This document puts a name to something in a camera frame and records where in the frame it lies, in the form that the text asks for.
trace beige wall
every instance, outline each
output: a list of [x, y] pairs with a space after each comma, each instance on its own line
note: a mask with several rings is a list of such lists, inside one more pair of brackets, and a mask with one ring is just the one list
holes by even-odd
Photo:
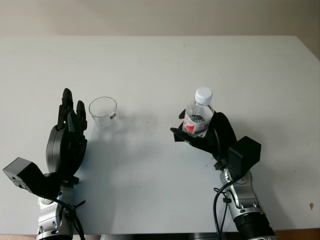
[[319, 0], [0, 0], [0, 36], [294, 35], [319, 57]]

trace bottle label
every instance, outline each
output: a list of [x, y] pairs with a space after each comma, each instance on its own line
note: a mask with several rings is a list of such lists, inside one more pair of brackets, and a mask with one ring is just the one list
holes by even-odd
[[185, 114], [184, 122], [183, 122], [185, 129], [190, 134], [199, 134], [208, 128], [210, 120], [204, 121], [204, 119], [199, 115], [195, 115], [191, 117]]

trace water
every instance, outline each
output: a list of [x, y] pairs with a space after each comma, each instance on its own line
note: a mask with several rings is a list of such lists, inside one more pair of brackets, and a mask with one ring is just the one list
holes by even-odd
[[[190, 118], [195, 124], [203, 124], [203, 123], [206, 122], [206, 120], [205, 120], [202, 116], [200, 116], [200, 115], [195, 115], [195, 114], [193, 114], [193, 115], [189, 116], [189, 118]], [[187, 132], [187, 133], [188, 133], [191, 137], [193, 137], [193, 138], [196, 138], [196, 137], [201, 137], [201, 138], [203, 138], [203, 137], [206, 135], [208, 128], [206, 127], [206, 128], [204, 128], [203, 130], [198, 130], [198, 131], [195, 131], [194, 133], [190, 133], [190, 132], [186, 129], [185, 125], [183, 125], [183, 126], [182, 126], [182, 130], [183, 130], [184, 132]]]

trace white bottle cap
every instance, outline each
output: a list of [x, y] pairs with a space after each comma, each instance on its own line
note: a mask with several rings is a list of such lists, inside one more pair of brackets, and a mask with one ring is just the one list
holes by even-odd
[[212, 91], [208, 87], [200, 87], [195, 92], [195, 101], [200, 105], [209, 105], [212, 99]]

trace silver metal arm segment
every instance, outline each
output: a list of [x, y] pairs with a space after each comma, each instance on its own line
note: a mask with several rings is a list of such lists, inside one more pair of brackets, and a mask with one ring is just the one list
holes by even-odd
[[[232, 181], [227, 168], [221, 172], [220, 179], [223, 185]], [[225, 189], [225, 195], [230, 199], [228, 208], [240, 237], [243, 240], [279, 240], [269, 226], [252, 188], [252, 180], [252, 174], [248, 171], [244, 177]]]
[[[60, 193], [56, 198], [66, 204], [74, 204], [73, 184], [61, 185]], [[49, 199], [39, 197], [40, 216], [36, 240], [49, 237], [72, 239], [74, 234], [73, 223], [68, 219], [68, 211], [63, 206]]]

